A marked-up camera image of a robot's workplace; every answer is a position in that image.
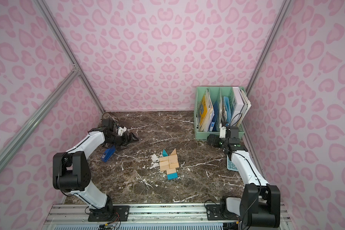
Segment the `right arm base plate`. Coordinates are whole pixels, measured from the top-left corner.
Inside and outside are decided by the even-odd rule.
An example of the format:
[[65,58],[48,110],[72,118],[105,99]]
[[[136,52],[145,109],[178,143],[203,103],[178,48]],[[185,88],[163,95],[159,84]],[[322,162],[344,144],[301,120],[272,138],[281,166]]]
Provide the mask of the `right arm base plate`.
[[239,215],[222,208],[220,205],[205,204],[204,207],[208,220],[242,220]]

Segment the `wooden triangle block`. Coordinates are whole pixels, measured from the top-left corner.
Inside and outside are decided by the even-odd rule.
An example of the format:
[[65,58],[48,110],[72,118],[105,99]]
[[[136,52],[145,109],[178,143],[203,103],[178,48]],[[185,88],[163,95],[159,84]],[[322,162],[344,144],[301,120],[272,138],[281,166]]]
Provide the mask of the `wooden triangle block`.
[[176,154],[177,154],[177,151],[176,151],[176,149],[174,149],[170,155],[173,156],[173,155],[176,155]]

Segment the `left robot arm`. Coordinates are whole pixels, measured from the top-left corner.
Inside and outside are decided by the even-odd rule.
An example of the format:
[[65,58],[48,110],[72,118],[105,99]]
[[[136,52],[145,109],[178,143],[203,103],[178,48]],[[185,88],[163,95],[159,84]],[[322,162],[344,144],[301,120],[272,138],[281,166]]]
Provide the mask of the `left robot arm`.
[[100,220],[114,214],[112,199],[92,182],[88,158],[100,145],[110,153],[122,146],[139,141],[125,127],[112,118],[102,119],[99,127],[88,131],[86,137],[74,147],[53,156],[53,187],[66,196],[76,196],[90,209],[90,217]]

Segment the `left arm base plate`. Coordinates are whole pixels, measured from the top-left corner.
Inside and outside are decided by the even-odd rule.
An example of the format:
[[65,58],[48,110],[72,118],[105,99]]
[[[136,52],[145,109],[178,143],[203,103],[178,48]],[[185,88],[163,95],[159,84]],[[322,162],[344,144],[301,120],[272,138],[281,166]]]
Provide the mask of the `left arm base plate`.
[[130,206],[113,206],[102,209],[91,209],[88,217],[89,222],[114,222],[127,221]]

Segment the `teal rectangular block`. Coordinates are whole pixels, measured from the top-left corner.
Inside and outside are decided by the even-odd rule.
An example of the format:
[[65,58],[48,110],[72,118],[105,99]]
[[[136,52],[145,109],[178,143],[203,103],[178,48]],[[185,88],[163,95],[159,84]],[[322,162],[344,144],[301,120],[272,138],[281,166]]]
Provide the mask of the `teal rectangular block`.
[[168,180],[172,180],[172,179],[176,179],[176,178],[178,178],[178,174],[176,172],[167,175]]

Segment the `wooden block bottom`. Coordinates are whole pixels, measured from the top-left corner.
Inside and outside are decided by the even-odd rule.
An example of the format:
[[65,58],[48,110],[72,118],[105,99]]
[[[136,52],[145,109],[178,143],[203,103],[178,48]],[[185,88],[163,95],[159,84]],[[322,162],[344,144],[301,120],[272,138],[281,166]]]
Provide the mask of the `wooden block bottom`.
[[167,174],[167,175],[173,174],[173,173],[177,173],[177,170],[176,170],[175,168],[166,170],[166,174]]

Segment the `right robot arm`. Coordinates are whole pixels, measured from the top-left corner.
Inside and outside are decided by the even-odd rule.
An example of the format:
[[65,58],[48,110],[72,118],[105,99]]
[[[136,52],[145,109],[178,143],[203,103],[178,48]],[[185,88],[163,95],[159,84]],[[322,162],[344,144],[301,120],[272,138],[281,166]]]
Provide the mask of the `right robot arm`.
[[208,144],[221,148],[233,163],[244,183],[241,197],[223,196],[219,204],[205,203],[208,220],[235,220],[241,230],[251,227],[280,226],[280,190],[263,178],[248,149],[240,143],[239,129],[222,127],[220,134],[210,134]]

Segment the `wooden block top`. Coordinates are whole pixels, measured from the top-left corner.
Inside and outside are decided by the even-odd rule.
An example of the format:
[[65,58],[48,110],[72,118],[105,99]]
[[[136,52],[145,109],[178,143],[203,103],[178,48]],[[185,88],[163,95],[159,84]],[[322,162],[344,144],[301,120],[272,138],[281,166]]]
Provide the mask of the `wooden block top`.
[[159,162],[169,161],[169,156],[159,158]]

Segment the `teal triangle block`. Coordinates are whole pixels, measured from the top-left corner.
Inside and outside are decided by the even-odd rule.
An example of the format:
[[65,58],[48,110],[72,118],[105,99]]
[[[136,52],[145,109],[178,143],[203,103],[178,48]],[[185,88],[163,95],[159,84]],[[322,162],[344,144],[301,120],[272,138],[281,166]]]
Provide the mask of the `teal triangle block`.
[[163,157],[168,157],[168,153],[166,152],[166,150],[163,150]]

